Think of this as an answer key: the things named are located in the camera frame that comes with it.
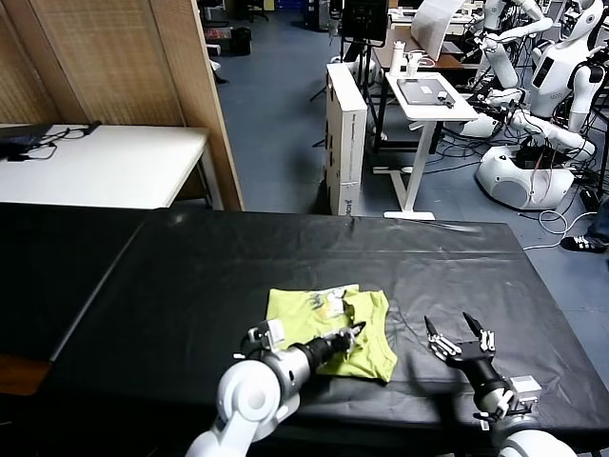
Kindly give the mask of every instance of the robotic arm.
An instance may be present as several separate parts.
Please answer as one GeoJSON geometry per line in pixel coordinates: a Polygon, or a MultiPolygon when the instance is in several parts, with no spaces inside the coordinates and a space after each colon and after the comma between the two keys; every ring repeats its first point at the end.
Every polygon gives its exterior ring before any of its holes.
{"type": "Polygon", "coordinates": [[[284,340],[281,321],[252,328],[246,339],[256,347],[250,354],[261,354],[259,360],[242,360],[224,374],[218,386],[218,417],[190,445],[187,457],[245,456],[253,442],[268,436],[298,409],[299,391],[318,368],[354,348],[364,326],[360,322],[285,350],[276,348],[284,340]]]}
{"type": "Polygon", "coordinates": [[[478,341],[454,344],[425,317],[427,340],[439,359],[467,377],[480,410],[474,417],[492,427],[500,457],[575,457],[568,445],[539,430],[533,408],[540,397],[540,385],[532,376],[503,379],[492,365],[495,333],[482,328],[469,314],[464,312],[463,316],[478,341]]]}
{"type": "MultiPolygon", "coordinates": [[[[496,3],[496,0],[487,1],[484,6],[484,15],[490,15],[489,26],[494,26],[497,22],[496,27],[489,27],[487,30],[496,30],[499,26],[499,20],[496,21],[495,18],[498,17],[497,11],[501,10],[502,12],[502,9],[498,8],[495,5],[496,3]]],[[[533,22],[526,26],[507,30],[499,35],[493,32],[487,33],[480,41],[480,48],[484,52],[484,56],[505,89],[513,88],[518,84],[518,75],[503,45],[527,35],[549,30],[554,24],[552,19],[543,15],[535,0],[514,0],[514,4],[521,7],[533,22]]]]}

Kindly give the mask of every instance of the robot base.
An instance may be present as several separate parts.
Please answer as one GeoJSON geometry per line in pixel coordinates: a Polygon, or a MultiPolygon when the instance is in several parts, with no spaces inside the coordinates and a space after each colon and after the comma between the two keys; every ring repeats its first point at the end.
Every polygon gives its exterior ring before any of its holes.
{"type": "Polygon", "coordinates": [[[568,169],[520,169],[511,160],[520,146],[488,150],[476,179],[494,200],[515,209],[556,209],[573,184],[568,169]]]}

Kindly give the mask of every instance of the woven panel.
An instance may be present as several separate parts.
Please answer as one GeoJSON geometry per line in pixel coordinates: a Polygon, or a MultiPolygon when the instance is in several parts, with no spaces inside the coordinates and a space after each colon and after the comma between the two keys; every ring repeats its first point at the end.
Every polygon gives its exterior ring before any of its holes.
{"type": "Polygon", "coordinates": [[[208,129],[225,207],[242,209],[237,172],[196,9],[190,0],[152,0],[151,4],[185,120],[191,127],[208,129]]]}
{"type": "Polygon", "coordinates": [[[49,123],[60,119],[0,5],[0,123],[49,123]]]}
{"type": "Polygon", "coordinates": [[[184,124],[146,1],[30,1],[89,119],[184,124]]]}

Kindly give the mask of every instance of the white cable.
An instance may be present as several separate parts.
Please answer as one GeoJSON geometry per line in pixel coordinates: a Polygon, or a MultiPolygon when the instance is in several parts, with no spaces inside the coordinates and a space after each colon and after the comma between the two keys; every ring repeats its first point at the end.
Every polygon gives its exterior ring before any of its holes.
{"type": "Polygon", "coordinates": [[[571,225],[569,225],[569,223],[567,222],[566,218],[562,214],[560,214],[559,212],[556,212],[556,211],[551,210],[551,209],[548,209],[546,211],[542,211],[540,213],[540,225],[541,225],[541,228],[544,229],[545,231],[547,231],[548,233],[552,233],[554,235],[562,235],[561,238],[554,245],[529,246],[528,248],[523,248],[522,250],[555,248],[556,246],[558,246],[560,244],[560,242],[564,239],[564,237],[567,236],[567,233],[569,232],[569,230],[573,228],[573,226],[577,223],[577,221],[579,219],[581,219],[583,216],[591,216],[593,214],[596,214],[596,212],[595,211],[594,212],[584,212],[583,214],[580,214],[578,217],[576,217],[573,220],[573,222],[571,223],[571,225]],[[564,230],[562,230],[562,231],[554,231],[554,230],[551,230],[550,228],[548,228],[543,223],[544,221],[541,219],[541,217],[543,217],[543,214],[555,214],[555,215],[557,215],[562,220],[562,222],[564,223],[564,230]]]}

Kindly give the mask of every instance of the laptop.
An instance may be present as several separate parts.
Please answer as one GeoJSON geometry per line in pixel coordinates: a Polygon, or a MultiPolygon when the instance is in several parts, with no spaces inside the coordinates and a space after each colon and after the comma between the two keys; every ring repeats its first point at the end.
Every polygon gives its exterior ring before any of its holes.
{"type": "Polygon", "coordinates": [[[32,147],[40,143],[52,124],[0,128],[0,145],[13,144],[32,147]]]}
{"type": "Polygon", "coordinates": [[[401,79],[398,87],[409,105],[447,106],[452,108],[455,99],[437,79],[401,79]]]}

